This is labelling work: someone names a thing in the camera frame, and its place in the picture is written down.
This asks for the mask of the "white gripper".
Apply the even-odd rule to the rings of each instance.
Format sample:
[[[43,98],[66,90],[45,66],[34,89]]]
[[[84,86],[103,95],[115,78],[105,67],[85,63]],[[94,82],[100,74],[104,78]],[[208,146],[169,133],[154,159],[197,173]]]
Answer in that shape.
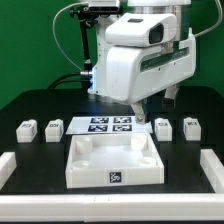
[[[175,84],[191,77],[195,67],[196,42],[192,33],[178,43],[177,51],[165,44],[146,48],[112,46],[93,68],[92,93],[132,104],[135,121],[145,124],[145,108],[139,101],[167,88],[163,106],[173,109],[179,90]]]

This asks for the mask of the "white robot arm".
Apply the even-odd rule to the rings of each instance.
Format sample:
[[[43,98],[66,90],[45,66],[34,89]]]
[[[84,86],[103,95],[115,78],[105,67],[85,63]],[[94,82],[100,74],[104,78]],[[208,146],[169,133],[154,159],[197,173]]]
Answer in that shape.
[[[122,15],[101,15],[97,63],[89,93],[132,107],[136,122],[147,122],[147,98],[163,91],[175,106],[178,84],[196,67],[196,40],[186,13],[191,0],[126,0]]]

